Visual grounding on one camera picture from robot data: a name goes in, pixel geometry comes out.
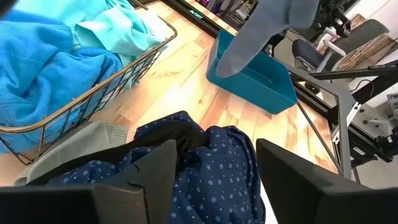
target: black chair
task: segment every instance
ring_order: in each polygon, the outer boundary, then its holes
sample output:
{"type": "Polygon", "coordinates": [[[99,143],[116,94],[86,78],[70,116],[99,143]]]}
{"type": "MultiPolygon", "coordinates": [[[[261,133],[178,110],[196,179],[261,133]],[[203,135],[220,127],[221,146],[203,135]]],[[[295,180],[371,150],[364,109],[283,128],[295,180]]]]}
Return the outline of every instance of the black chair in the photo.
{"type": "Polygon", "coordinates": [[[379,21],[370,19],[353,29],[346,38],[339,38],[333,43],[324,40],[323,42],[328,49],[323,55],[312,44],[297,39],[292,46],[295,67],[304,68],[309,72],[334,71],[346,55],[388,32],[387,27],[379,21]]]}

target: gray knit fabric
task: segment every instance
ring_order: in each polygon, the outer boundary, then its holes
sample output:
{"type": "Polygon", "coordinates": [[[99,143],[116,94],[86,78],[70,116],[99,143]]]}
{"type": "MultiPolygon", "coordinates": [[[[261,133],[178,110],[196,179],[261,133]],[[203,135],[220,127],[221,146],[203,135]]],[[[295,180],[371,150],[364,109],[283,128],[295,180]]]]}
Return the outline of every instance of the gray knit fabric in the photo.
{"type": "Polygon", "coordinates": [[[22,186],[59,165],[94,152],[120,146],[126,142],[128,129],[104,124],[101,121],[85,122],[56,142],[38,161],[24,170],[14,182],[22,186]]]}
{"type": "Polygon", "coordinates": [[[228,77],[240,72],[275,34],[288,27],[309,27],[319,0],[261,0],[250,19],[225,50],[216,75],[228,77]]]}

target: blue fabric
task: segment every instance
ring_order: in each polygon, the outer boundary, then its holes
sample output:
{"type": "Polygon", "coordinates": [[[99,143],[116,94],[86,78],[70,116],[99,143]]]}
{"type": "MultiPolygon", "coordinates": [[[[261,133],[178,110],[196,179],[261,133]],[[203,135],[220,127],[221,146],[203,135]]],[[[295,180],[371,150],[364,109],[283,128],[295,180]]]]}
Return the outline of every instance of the blue fabric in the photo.
{"type": "Polygon", "coordinates": [[[3,20],[11,22],[37,22],[41,24],[65,25],[63,22],[56,19],[51,19],[15,9],[10,10],[8,14],[4,16],[3,20]]]}
{"type": "MultiPolygon", "coordinates": [[[[138,128],[135,139],[171,119],[193,123],[186,112],[178,112],[138,128]]],[[[264,223],[260,176],[250,139],[234,126],[213,126],[206,134],[210,145],[188,151],[184,169],[175,179],[169,223],[264,223]]],[[[100,183],[154,148],[138,147],[118,164],[91,161],[52,179],[49,185],[100,183]]]]}
{"type": "MultiPolygon", "coordinates": [[[[0,125],[34,124],[122,68],[107,50],[72,50],[72,33],[66,25],[1,21],[0,30],[0,125]]],[[[78,112],[72,113],[71,122],[78,112]]],[[[59,130],[62,121],[49,127],[45,136],[59,130]]],[[[1,137],[21,152],[36,147],[40,133],[1,137]]],[[[3,145],[0,152],[7,152],[3,145]]]]}
{"type": "Polygon", "coordinates": [[[128,63],[160,44],[127,0],[20,0],[16,9],[58,19],[73,31],[74,48],[101,47],[128,63]]]}

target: wooden floor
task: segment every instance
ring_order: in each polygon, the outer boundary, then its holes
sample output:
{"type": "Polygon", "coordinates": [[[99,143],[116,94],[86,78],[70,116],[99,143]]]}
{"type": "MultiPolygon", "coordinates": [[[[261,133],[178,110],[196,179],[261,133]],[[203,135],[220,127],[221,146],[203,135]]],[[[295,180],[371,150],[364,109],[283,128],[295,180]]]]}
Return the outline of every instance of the wooden floor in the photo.
{"type": "MultiPolygon", "coordinates": [[[[231,33],[235,31],[195,1],[195,7],[231,33]]],[[[177,111],[187,111],[204,129],[235,125],[253,142],[268,139],[328,170],[336,172],[328,154],[297,106],[271,115],[207,81],[205,72],[214,39],[162,2],[149,6],[169,21],[178,36],[133,90],[125,91],[93,119],[128,126],[129,139],[137,127],[177,111]]],[[[307,108],[315,126],[331,147],[327,121],[307,108]]],[[[10,155],[0,155],[0,185],[12,184],[24,167],[10,155]]]]}

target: chair armrest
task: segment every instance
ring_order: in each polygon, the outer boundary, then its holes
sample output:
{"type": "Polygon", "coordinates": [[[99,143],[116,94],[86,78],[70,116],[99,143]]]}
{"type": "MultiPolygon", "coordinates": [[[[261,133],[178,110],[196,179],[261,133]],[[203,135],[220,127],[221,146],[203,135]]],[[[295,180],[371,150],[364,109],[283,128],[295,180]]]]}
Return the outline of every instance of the chair armrest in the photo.
{"type": "Polygon", "coordinates": [[[344,50],[342,50],[341,48],[337,47],[335,44],[333,44],[332,42],[330,42],[329,40],[323,40],[323,43],[331,50],[329,51],[325,57],[323,58],[321,64],[319,64],[316,72],[322,72],[323,69],[326,66],[326,63],[329,61],[330,57],[333,55],[333,53],[338,53],[340,54],[343,58],[346,56],[346,52],[344,50]]]}
{"type": "Polygon", "coordinates": [[[330,48],[330,50],[340,54],[341,56],[345,57],[346,52],[342,50],[341,48],[337,47],[334,43],[330,42],[329,40],[323,40],[323,43],[330,48]]]}
{"type": "Polygon", "coordinates": [[[334,37],[334,36],[337,35],[336,31],[335,31],[335,30],[332,30],[332,29],[329,28],[329,27],[326,27],[326,28],[325,28],[325,32],[326,32],[327,34],[331,35],[332,37],[334,37]]]}

